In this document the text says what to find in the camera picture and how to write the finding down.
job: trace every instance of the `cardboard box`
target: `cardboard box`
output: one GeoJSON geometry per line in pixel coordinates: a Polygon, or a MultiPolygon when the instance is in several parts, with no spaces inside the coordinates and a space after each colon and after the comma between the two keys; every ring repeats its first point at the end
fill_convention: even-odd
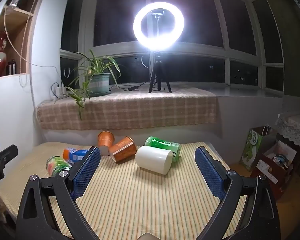
{"type": "Polygon", "coordinates": [[[284,193],[291,178],[292,161],[296,153],[288,145],[278,141],[271,149],[261,155],[250,177],[255,178],[259,174],[266,175],[269,178],[274,198],[278,200],[284,193]]]}
{"type": "Polygon", "coordinates": [[[277,131],[271,127],[260,126],[249,131],[247,142],[240,160],[248,171],[252,171],[261,158],[261,155],[276,143],[277,131]]]}

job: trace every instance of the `green paper bag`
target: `green paper bag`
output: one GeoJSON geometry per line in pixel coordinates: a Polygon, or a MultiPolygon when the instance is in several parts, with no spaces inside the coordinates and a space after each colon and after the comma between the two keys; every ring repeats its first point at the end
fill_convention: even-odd
{"type": "Polygon", "coordinates": [[[269,127],[268,132],[264,126],[252,128],[249,131],[240,163],[248,171],[252,171],[261,158],[261,155],[276,143],[277,132],[269,127]]]}

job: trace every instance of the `green flower pot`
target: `green flower pot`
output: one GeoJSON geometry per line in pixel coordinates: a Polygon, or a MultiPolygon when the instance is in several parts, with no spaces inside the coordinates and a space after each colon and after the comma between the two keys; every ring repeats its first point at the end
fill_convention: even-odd
{"type": "Polygon", "coordinates": [[[111,93],[111,91],[109,91],[110,75],[111,73],[101,73],[93,75],[89,84],[89,90],[92,91],[92,93],[90,94],[91,97],[99,97],[111,93]]]}

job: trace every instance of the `potted plant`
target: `potted plant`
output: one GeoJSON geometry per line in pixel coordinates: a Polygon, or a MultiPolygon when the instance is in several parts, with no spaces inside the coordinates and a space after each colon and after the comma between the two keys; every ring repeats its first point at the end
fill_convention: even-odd
{"type": "Polygon", "coordinates": [[[85,61],[83,61],[82,64],[77,67],[78,70],[83,70],[83,73],[78,75],[78,77],[76,77],[70,84],[72,84],[73,82],[77,83],[83,76],[84,81],[82,82],[82,87],[79,89],[66,87],[71,92],[69,95],[74,100],[76,100],[76,103],[79,107],[80,119],[81,109],[84,108],[83,103],[85,102],[86,98],[91,99],[91,97],[104,96],[111,93],[111,91],[109,90],[110,75],[112,75],[114,82],[118,87],[116,77],[111,67],[114,66],[115,69],[119,72],[119,75],[121,75],[120,68],[112,57],[96,57],[91,49],[89,50],[89,52],[92,55],[91,58],[87,57],[83,53],[74,52],[82,55],[85,58],[85,61]],[[83,64],[86,62],[89,63],[88,66],[83,66],[83,64]]]}

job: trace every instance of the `lace tablecloth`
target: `lace tablecloth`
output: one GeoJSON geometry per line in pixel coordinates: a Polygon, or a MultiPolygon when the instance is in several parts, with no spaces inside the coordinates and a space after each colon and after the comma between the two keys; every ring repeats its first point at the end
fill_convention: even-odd
{"type": "Polygon", "coordinates": [[[278,132],[285,138],[300,146],[300,114],[284,117],[276,121],[278,132]]]}

